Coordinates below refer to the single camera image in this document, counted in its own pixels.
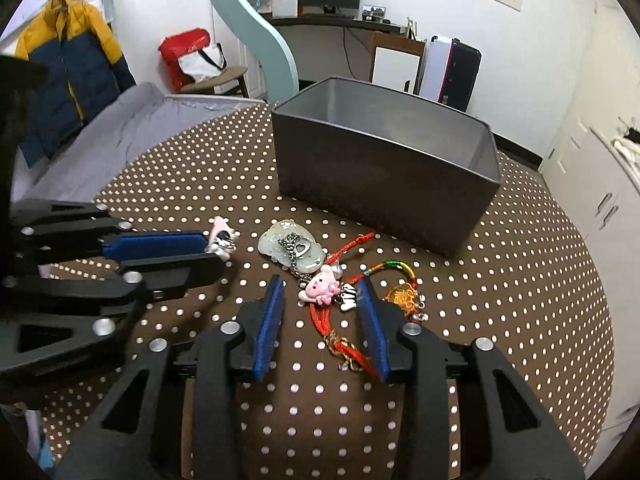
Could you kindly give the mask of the pale green jade pendant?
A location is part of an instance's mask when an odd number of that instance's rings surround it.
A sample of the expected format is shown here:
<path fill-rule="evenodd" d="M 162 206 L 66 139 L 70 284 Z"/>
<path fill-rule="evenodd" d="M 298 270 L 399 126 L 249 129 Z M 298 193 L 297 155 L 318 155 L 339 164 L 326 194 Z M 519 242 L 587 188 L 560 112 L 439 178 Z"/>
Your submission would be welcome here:
<path fill-rule="evenodd" d="M 280 220 L 263 232 L 258 252 L 298 274 L 313 274 L 326 256 L 310 232 L 292 219 Z"/>

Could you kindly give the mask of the grey bed sheet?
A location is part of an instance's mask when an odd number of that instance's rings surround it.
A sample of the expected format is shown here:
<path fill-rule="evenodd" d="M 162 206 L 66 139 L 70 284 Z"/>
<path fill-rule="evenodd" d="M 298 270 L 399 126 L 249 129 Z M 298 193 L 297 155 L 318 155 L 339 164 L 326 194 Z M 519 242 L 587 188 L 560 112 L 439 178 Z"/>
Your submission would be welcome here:
<path fill-rule="evenodd" d="M 165 94 L 152 82 L 137 84 L 52 159 L 29 168 L 17 153 L 11 200 L 88 202 L 150 148 L 201 122 L 257 103 L 233 96 Z"/>

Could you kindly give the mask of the yellow navy jacket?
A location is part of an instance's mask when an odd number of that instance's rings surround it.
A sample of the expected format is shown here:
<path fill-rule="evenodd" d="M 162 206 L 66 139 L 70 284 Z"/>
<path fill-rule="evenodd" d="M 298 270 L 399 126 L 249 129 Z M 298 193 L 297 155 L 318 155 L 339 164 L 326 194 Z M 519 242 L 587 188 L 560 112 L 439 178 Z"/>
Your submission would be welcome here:
<path fill-rule="evenodd" d="M 49 0 L 17 39 L 15 56 L 47 67 L 29 98 L 21 152 L 29 168 L 49 159 L 136 84 L 98 8 Z"/>

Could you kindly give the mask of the brown polka dot tablecloth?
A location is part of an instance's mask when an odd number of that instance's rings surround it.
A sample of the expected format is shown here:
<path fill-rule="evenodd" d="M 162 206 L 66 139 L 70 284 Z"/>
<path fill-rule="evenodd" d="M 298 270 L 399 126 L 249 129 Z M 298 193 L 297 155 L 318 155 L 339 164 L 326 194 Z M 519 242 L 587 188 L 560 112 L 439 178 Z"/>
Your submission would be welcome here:
<path fill-rule="evenodd" d="M 58 464 L 122 372 L 157 338 L 182 344 L 233 320 L 284 284 L 282 321 L 267 375 L 239 384 L 242 479 L 396 479 L 404 386 L 382 382 L 357 314 L 357 284 L 443 340 L 486 337 L 538 396 L 584 468 L 605 418 L 613 336 L 603 287 L 578 229 L 527 170 L 498 153 L 501 185 L 452 257 L 407 243 L 280 192 L 272 110 L 262 105 L 183 130 L 138 156 L 88 202 L 137 232 L 198 231 L 214 218 L 239 232 L 224 274 L 183 297 L 144 304 L 111 367 L 70 379 L 47 398 Z M 292 219 L 321 245 L 324 263 L 298 274 L 258 252 L 263 232 Z M 122 262 L 53 263 L 56 280 L 102 280 Z M 457 384 L 449 387 L 448 478 L 461 479 Z M 192 403 L 183 403 L 181 468 L 192 470 Z"/>

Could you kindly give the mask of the wooden chair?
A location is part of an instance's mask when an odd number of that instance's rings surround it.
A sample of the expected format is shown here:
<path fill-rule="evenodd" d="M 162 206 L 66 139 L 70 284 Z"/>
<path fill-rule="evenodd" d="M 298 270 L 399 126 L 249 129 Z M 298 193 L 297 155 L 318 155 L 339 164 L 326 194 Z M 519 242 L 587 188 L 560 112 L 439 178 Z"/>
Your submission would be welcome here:
<path fill-rule="evenodd" d="M 205 79 L 202 82 L 185 84 L 180 92 L 182 94 L 210 94 L 214 96 L 217 88 L 223 87 L 225 84 L 233 84 L 233 87 L 222 92 L 222 95 L 242 96 L 242 98 L 248 99 L 250 92 L 248 92 L 245 81 L 246 72 L 245 66 L 229 66 L 219 76 Z"/>

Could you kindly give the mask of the red shopping bag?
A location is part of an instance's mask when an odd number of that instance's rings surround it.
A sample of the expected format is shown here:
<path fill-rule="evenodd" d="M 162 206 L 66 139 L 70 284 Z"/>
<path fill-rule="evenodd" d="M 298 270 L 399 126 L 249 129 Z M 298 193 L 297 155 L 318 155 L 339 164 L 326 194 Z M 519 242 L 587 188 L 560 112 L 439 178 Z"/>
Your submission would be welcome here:
<path fill-rule="evenodd" d="M 179 58 L 202 50 L 210 45 L 209 32 L 204 28 L 194 28 L 187 32 L 165 38 L 158 50 L 168 69 L 171 88 L 180 92 L 186 84 L 192 84 L 193 78 L 185 73 L 179 65 Z"/>

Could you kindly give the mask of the grey metal storage box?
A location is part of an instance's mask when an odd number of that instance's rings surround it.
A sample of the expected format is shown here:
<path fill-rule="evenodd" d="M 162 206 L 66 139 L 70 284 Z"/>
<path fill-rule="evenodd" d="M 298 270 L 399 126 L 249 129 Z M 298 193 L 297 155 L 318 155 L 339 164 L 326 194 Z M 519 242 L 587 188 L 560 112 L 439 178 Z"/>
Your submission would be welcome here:
<path fill-rule="evenodd" d="M 444 257 L 501 185 L 491 128 L 414 94 L 330 77 L 271 122 L 281 193 Z"/>

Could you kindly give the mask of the white sideboard cabinet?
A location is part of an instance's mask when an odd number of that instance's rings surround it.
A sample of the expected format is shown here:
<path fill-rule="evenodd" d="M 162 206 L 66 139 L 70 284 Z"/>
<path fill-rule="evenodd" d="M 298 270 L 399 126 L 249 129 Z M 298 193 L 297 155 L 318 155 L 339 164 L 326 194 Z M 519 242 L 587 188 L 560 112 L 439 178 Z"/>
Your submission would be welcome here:
<path fill-rule="evenodd" d="M 587 467 L 593 474 L 639 409 L 639 177 L 611 141 L 581 119 L 564 122 L 541 172 L 586 241 L 612 321 L 613 385 Z"/>

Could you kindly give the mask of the dark wooden desk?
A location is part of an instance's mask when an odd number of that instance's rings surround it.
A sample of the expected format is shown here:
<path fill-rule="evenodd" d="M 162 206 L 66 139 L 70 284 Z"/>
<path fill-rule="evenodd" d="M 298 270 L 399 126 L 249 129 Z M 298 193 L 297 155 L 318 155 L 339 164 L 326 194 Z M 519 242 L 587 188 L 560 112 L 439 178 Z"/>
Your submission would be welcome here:
<path fill-rule="evenodd" d="M 296 16 L 295 18 L 275 18 L 272 14 L 264 14 L 262 16 L 268 23 L 276 27 L 284 26 L 333 26 L 341 28 L 354 28 L 368 30 L 369 32 L 384 32 L 384 34 L 393 34 L 405 36 L 407 27 L 386 24 L 379 22 L 368 22 L 363 20 L 355 20 L 347 16 L 333 14 L 311 14 Z"/>

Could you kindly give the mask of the white router box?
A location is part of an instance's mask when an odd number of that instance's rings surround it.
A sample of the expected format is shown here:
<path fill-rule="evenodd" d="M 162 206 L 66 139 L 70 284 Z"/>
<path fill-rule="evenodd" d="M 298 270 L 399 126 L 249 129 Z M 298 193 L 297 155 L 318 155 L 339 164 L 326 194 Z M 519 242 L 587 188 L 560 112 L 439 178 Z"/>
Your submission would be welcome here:
<path fill-rule="evenodd" d="M 296 18 L 297 0 L 271 0 L 274 18 Z"/>

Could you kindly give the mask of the white cloth pile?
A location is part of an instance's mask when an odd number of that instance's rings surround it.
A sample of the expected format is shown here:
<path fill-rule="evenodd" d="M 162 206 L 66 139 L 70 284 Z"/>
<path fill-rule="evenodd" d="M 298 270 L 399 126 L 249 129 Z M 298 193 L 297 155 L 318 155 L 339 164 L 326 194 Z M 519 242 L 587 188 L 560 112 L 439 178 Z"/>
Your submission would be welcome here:
<path fill-rule="evenodd" d="M 629 139 L 616 136 L 612 141 L 614 155 L 632 184 L 640 186 L 640 151 L 639 145 Z"/>

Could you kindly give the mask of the white brown small cabinet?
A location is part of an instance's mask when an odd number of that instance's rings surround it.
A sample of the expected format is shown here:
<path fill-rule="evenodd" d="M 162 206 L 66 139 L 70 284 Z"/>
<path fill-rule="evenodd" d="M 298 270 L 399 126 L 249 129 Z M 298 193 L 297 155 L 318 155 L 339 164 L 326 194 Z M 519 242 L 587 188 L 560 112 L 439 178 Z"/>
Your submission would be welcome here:
<path fill-rule="evenodd" d="M 413 93 L 424 49 L 423 41 L 374 32 L 371 37 L 370 81 L 378 86 Z"/>

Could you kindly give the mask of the black bag on sideboard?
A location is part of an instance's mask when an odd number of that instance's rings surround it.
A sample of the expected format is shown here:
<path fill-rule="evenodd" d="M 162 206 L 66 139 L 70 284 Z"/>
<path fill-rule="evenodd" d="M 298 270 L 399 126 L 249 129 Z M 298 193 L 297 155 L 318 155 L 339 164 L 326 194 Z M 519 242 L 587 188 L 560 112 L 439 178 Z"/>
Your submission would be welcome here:
<path fill-rule="evenodd" d="M 634 144 L 640 144 L 640 131 L 636 128 L 636 122 L 634 119 L 631 119 L 631 124 L 628 125 L 626 122 L 620 118 L 620 122 L 623 124 L 623 137 Z"/>

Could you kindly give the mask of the black white tower heater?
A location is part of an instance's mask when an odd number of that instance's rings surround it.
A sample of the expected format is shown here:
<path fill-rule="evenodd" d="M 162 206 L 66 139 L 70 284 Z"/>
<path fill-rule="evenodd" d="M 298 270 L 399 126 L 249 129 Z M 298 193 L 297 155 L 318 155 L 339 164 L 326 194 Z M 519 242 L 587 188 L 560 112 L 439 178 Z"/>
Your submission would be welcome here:
<path fill-rule="evenodd" d="M 482 54 L 460 41 L 435 35 L 427 41 L 416 93 L 465 113 L 470 105 Z"/>

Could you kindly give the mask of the teal loft bed frame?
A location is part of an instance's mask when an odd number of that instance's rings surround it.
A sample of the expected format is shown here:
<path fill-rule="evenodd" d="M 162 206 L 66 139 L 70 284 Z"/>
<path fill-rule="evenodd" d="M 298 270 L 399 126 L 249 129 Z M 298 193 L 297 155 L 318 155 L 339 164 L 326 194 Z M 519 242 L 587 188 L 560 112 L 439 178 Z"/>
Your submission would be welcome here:
<path fill-rule="evenodd" d="M 299 90 L 294 55 L 278 30 L 247 0 L 210 0 L 218 15 L 262 66 L 268 98 L 283 102 Z"/>

